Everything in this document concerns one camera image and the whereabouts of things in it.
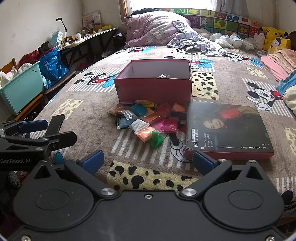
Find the teal plastic storage box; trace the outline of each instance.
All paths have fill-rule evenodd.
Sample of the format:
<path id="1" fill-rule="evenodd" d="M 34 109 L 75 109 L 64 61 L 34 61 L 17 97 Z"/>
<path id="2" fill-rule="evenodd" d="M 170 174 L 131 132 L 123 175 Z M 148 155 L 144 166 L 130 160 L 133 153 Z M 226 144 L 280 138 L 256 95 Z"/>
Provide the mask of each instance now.
<path id="1" fill-rule="evenodd" d="M 36 62 L 0 89 L 6 106 L 17 115 L 30 101 L 43 90 L 43 79 Z"/>

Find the cardboard box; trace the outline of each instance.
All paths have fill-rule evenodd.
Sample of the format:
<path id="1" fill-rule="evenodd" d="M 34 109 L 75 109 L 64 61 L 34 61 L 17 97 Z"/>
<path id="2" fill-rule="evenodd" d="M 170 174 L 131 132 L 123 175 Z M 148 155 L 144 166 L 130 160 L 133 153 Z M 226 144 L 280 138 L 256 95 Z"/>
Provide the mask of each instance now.
<path id="1" fill-rule="evenodd" d="M 158 78 L 167 74 L 170 78 Z M 191 101 L 192 81 L 188 59 L 132 60 L 114 79 L 120 102 L 147 99 L 156 104 Z"/>
<path id="2" fill-rule="evenodd" d="M 104 31 L 104 30 L 108 30 L 108 29 L 112 29 L 112 28 L 113 28 L 113 26 L 111 24 L 108 24 L 108 25 L 102 27 L 102 30 Z"/>
<path id="3" fill-rule="evenodd" d="M 94 26 L 94 31 L 97 33 L 99 29 L 102 28 L 102 25 L 101 24 L 97 24 Z"/>

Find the blue plastic bag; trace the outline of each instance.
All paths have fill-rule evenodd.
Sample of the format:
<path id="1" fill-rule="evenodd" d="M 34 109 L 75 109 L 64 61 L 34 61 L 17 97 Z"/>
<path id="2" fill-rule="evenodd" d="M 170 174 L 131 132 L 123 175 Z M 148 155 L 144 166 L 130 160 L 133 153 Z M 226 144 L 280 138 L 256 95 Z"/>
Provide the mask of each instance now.
<path id="1" fill-rule="evenodd" d="M 69 69 L 62 64 L 61 57 L 57 48 L 39 59 L 39 68 L 44 77 L 55 85 Z"/>

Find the desk lamp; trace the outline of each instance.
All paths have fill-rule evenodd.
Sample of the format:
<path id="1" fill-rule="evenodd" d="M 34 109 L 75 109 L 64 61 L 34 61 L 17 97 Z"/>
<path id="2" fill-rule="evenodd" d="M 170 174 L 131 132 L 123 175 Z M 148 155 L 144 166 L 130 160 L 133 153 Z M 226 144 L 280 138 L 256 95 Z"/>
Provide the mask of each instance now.
<path id="1" fill-rule="evenodd" d="M 59 20 L 61 20 L 62 21 L 62 24 L 64 25 L 64 22 L 63 22 L 62 18 L 56 19 L 56 21 L 59 21 Z M 67 28 L 66 28 L 65 25 L 64 25 L 64 28 L 65 28 L 65 31 L 66 31 L 66 41 L 67 41 Z"/>

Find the pikachu plush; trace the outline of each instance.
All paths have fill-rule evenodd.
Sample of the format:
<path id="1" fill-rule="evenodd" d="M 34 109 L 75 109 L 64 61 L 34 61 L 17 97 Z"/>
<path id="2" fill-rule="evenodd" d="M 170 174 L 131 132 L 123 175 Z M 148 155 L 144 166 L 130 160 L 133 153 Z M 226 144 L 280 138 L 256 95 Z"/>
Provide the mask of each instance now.
<path id="1" fill-rule="evenodd" d="M 263 44 L 263 50 L 268 51 L 270 45 L 274 41 L 275 38 L 283 37 L 284 35 L 288 35 L 287 32 L 283 30 L 277 30 L 275 28 L 262 27 L 260 30 L 265 31 L 265 40 Z"/>

